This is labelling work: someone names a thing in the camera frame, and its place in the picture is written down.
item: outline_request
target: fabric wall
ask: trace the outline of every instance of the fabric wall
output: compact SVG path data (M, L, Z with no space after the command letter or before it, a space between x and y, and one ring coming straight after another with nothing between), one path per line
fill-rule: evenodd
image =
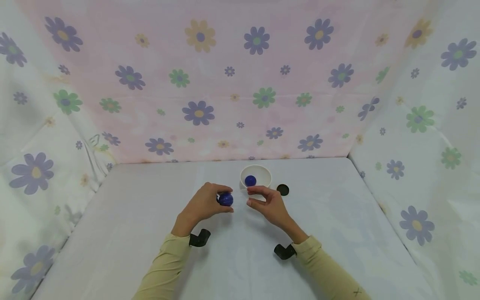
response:
M408 25L379 114L351 152L437 297L480 292L480 2L431 1Z

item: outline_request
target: purple flower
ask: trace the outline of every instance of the purple flower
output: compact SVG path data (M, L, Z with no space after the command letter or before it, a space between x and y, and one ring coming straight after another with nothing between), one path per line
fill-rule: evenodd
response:
M408 213L404 210L400 213L402 218L405 221L400 221L400 227L407 229L407 239L414 240L417 238L420 246L427 242L432 241L432 234L430 231L435 229L435 224L431 221L427 221L428 214L424 210L420 210L417 213L417 210L413 206L408 207Z
M47 245L42 245L34 253L29 253L24 257L25 267L20 268L12 274L12 280L18 280L12 288L12 294L16 294L25 288L25 293L32 291L45 276L45 273L53 264L52 256L55 249Z
M450 71L456 70L459 65L462 68L466 67L468 65L468 59L472 59L477 55L477 52L472 50L477 42L472 41L467 43L468 39L464 38L458 45L455 43L448 45L448 51L442 53L440 56L440 58L444 60L442 67L448 67L450 65Z
M233 67L227 67L225 69L225 74L227 75L227 77L233 76L235 75L235 69Z
M266 136L271 139L277 139L279 136L282 136L283 130L280 127L273 127L272 130L267 130Z
M119 141L118 137L113 136L111 133L102 133L103 137L110 142L111 145L118 146L121 142Z
M17 101L18 104L25 105L27 103L27 96L24 93L16 92L13 94L13 100Z
M393 159L390 160L390 163L387 163L387 173L392 174L392 177L395 177L396 180L399 180L400 177L403 177L403 170L405 170L405 166L402 164L401 161L395 162Z
M149 143L145 143L145 146L148 147L148 151L156 152L157 155L170 155L170 152L173 152L172 144L166 143L163 139L150 139Z
M306 140L300 140L300 145L297 148L301 149L302 152L307 150L312 151L314 148L320 148L322 142L323 140L320 138L319 134L316 134L315 136L309 135Z
M16 165L12 168L12 173L21 177L10 181L10 186L14 189L27 186L24 190L27 195L35 194L38 187L46 190L47 180L53 177L53 172L49 171L53 167L53 161L51 159L45 161L46 158L43 152L40 152L36 158L31 154L25 154L26 165Z
M380 99L379 98L375 98L373 97L371 100L370 100L370 103L367 103L365 105L362 106L362 111L359 112L359 114L357 115L358 117L360 117L360 121L363 121L365 120L365 118L367 117L367 114L369 111L373 111L375 109L375 104L377 104L378 102L380 102Z
M27 62L24 53L5 32L2 32L0 36L0 54L6 55L6 60L9 63L17 63L20 67L24 66L24 62Z
M290 73L289 65L283 65L283 67L280 68L280 73L282 73L282 75L287 75Z
M326 19L322 23L322 19L317 19L315 21L315 27L308 26L307 33L309 36L305 38L305 44L310 44L308 49L313 50L317 47L320 50L324 43L328 44L330 42L330 36L333 32L333 26L330 26L330 19Z
M73 51L78 52L80 48L77 45L83 45L84 42L77 36L77 30L72 26L65 26L65 23L61 18L55 18L55 21L49 17L45 17L48 25L45 25L47 30L52 34L52 38L57 44L61 44L65 51L70 52L70 48Z
M351 69L352 64L349 64L345 67L344 63L341 63L337 69L332 69L330 74L331 77L328 78L328 82L332 83L332 87L343 87L343 83L350 81L350 76L353 74L353 69Z
M188 103L188 107L189 108L182 108L181 111L187 114L185 116L185 120L193 120L193 124L195 126L200 125L200 122L203 125L208 125L210 123L208 120L215 119L215 116L211 113L213 111L213 107L207 106L203 100L198 102L198 105L195 102L190 101Z
M456 102L456 109L463 109L465 105L467 105L467 98L460 98L460 100Z
M115 75L120 77L119 81L121 84L127 84L128 88L134 90L138 88L139 90L143 90L142 87L145 86L145 82L143 82L142 75L139 72L134 72L131 66L127 66L125 69L122 66L119 66L120 71L115 71Z
M255 54L255 52L262 54L264 49L268 49L269 47L267 41L270 39L270 35L265 33L264 27L258 28L258 31L257 27L252 27L250 34L245 33L243 37L247 41L243 46L245 49L250 49L250 54L252 55Z
M65 75L70 75L70 71L64 65L60 65L59 70L60 70L60 72L64 73Z

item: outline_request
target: flower print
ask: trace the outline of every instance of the flower print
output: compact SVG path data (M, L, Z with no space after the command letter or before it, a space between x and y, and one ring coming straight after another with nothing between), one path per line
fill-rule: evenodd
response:
M120 112L121 106L118 101L114 101L112 98L100 100L100 105L103 110L108 111L109 113Z
M145 146L148 147L149 152L156 152L157 155L170 155L170 152L173 152L172 144L165 142L163 139L150 139L149 143L145 143Z
M465 68L468 65L468 60L477 55L477 52L472 50L473 47L477 45L477 42L471 41L467 43L468 39L463 38L458 45L455 43L449 44L448 51L442 53L440 56L440 58L444 60L442 67L450 66L450 71L456 70L458 66Z
M225 69L225 75L227 75L227 77L235 75L235 69L233 67L227 67Z
M377 40L375 41L375 45L378 46L383 46L387 43L388 41L388 34L382 34L380 35Z
M375 78L377 84L380 84L384 80L385 76L387 76L388 70L390 70L390 67L386 67L382 71L378 72L378 76Z
M78 99L77 94L69 94L65 90L59 90L58 94L53 94L53 97L57 101L57 106L61 108L61 111L66 115L70 115L72 111L80 111L80 107L78 106L83 104L83 102Z
M140 45L142 48L148 48L148 45L150 44L148 42L148 38L143 35L143 34L137 34L135 36L135 41L137 42L138 45Z
M463 280L463 282L470 284L471 286L476 286L478 284L478 279L476 279L472 273L467 271L459 271L459 273L459 277Z
M17 102L17 104L25 105L27 103L27 96L24 93L16 92L13 94L13 100Z
M65 51L70 52L70 48L78 52L80 48L78 45L83 45L84 42L76 36L77 30L72 26L65 26L61 18L55 18L55 21L49 17L45 17L47 25L45 27L52 34L52 38L57 44L61 44Z
M20 67L24 66L24 62L27 62L24 53L5 32L2 32L0 36L0 54L6 55L5 59L8 63L17 63Z
M265 28L260 27L257 30L257 27L250 28L250 34L245 33L243 36L247 41L243 47L245 49L250 49L250 54L262 54L264 49L268 49L269 45L267 41L270 39L270 35L265 33Z
M288 73L290 73L289 65L283 65L283 67L280 68L280 73L282 75L287 75Z
M187 35L187 44L189 46L195 46L195 51L206 53L210 52L210 47L216 45L216 41L213 38L215 36L215 29L209 28L207 21L202 20L198 23L196 20L190 21L191 28L185 28L185 34Z
M228 146L230 146L230 143L228 143L227 141L220 141L218 142L217 144L220 148L227 148Z
M467 98L460 98L460 100L456 102L456 109L463 109L465 105L467 105Z
M402 210L400 214L405 220L400 221L400 227L407 229L407 239L414 240L417 238L420 246L425 244L425 240L427 240L427 242L432 241L432 234L430 231L435 229L435 224L431 221L427 221L428 214L426 211L420 210L417 213L415 207L409 206L408 212Z
M52 256L54 254L54 248L42 245L38 248L36 254L29 253L25 255L25 267L16 270L11 276L12 280L18 280L17 284L12 288L12 294L16 294L24 288L25 294L31 292L52 266Z
M330 19L325 19L322 23L322 19L315 21L315 27L308 26L307 33L309 34L305 38L305 44L310 44L308 49L313 50L317 47L318 50L322 49L324 44L330 42L330 34L333 32L333 26L330 26Z
M283 130L280 127L273 127L272 130L267 130L267 137L271 139L277 139L279 136L282 136Z
M300 96L297 97L295 104L297 104L298 107L305 107L307 104L310 104L311 99L312 96L310 96L310 93L301 93Z
M379 98L375 98L373 97L371 100L370 100L370 103L367 103L365 105L362 106L362 111L359 112L359 114L357 115L359 118L360 118L360 121L363 121L365 120L365 118L367 117L367 114L369 111L373 111L375 109L375 104L379 103L380 102L380 99Z
M430 119L433 116L433 111L427 110L424 105L419 108L412 108L412 113L407 114L407 128L412 128L410 131L416 133L427 131L427 126L432 126L435 122Z
M102 135L111 145L118 146L121 143L118 137L113 136L111 133L103 132Z
M332 83L332 87L343 87L343 83L350 82L350 76L353 74L352 64L345 67L344 63L338 66L338 69L332 69L328 78L328 82Z
M53 172L50 171L53 161L51 159L46 161L46 158L47 156L43 152L37 154L35 158L31 154L25 154L26 165L15 165L12 168L12 173L21 177L10 181L10 187L18 189L27 186L24 190L26 195L35 194L38 187L46 190L48 188L47 180L53 177Z
M60 65L59 70L60 70L60 72L64 73L65 75L70 75L70 71L64 65Z
M445 148L445 151L442 152L442 164L445 165L446 169L455 169L455 166L460 165L460 158L462 155L458 152L456 148L450 149L449 147Z
M302 152L307 150L312 151L314 148L320 148L322 142L323 140L320 138L319 134L316 134L315 136L309 135L307 136L307 139L300 140L300 145L297 148L301 149Z
M425 45L427 37L433 32L433 30L429 28L430 23L430 21L420 19L410 31L405 41L405 47L411 46L412 49L415 49L418 45Z
M115 75L120 77L119 82L121 84L128 85L128 88L131 90L135 88L139 90L144 89L145 82L142 80L142 75L139 72L134 72L131 66L127 66L127 68L119 66L119 71L115 71Z
M275 95L276 92L271 87L266 90L262 87L258 93L253 94L253 97L255 98L253 104L258 105L258 108L267 108L270 106L270 103L275 102Z
M395 177L396 180L399 180L400 177L403 177L403 170L405 170L405 166L402 164L401 161L395 162L393 159L390 160L390 163L387 163L387 173L392 174L392 179Z
M196 104L193 101L188 103L189 108L182 108L181 111L187 114L184 118L187 121L193 120L195 126L200 125L200 122L203 125L208 125L210 122L208 120L215 119L215 116L211 113L213 111L212 106L207 106L205 101L200 101Z

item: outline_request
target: hand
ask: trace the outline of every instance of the hand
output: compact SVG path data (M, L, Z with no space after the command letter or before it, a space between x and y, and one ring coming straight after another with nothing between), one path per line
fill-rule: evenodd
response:
M233 213L233 208L221 206L216 201L218 193L232 191L232 188L225 185L205 183L178 215L171 233L178 237L186 237L198 222L219 213Z

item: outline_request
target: green flower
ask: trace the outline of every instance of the green flower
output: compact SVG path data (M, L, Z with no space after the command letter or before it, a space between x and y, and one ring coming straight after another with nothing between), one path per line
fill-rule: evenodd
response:
M312 99L312 96L310 96L310 93L301 93L300 96L297 97L297 102L299 107L305 107L307 104L310 104L310 100Z
M475 278L475 276L467 271L461 271L460 273L460 278L463 279L463 282L470 284L471 286L476 286L478 279Z
M100 105L103 110L108 110L109 113L120 112L121 109L118 101L113 101L112 98L102 99Z
M388 70L390 70L390 67L386 67L382 71L378 72L378 76L375 79L378 84L380 84L384 80L385 76L387 76Z
M412 133L427 131L427 126L432 126L435 122L429 119L433 116L433 111L426 110L424 105L419 108L412 108L412 113L407 114L407 128L412 128Z
M275 102L275 95L276 93L271 87L266 90L262 87L258 93L253 94L253 97L255 98L253 104L258 105L258 108L267 108L270 103Z
M184 73L182 69L180 70L172 70L172 73L169 74L171 80L170 82L176 84L178 88L181 86L187 87L187 84L190 83L188 80L188 74Z
M450 150L450 148L445 148L445 152L442 152L442 164L445 165L445 168L455 169L455 166L460 165L461 154L456 148Z
M58 107L67 115L70 115L72 111L80 111L80 107L78 106L83 104L83 102L78 99L77 94L69 94L65 90L59 90L59 93L54 93L53 96L57 100Z

